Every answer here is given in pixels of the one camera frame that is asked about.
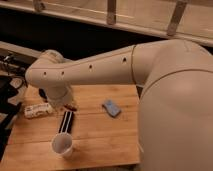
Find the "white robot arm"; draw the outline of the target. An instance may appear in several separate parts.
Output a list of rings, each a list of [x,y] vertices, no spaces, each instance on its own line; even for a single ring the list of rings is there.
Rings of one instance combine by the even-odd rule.
[[[173,39],[131,45],[71,61],[46,50],[27,69],[53,106],[72,85],[135,84],[142,171],[213,171],[213,54]]]

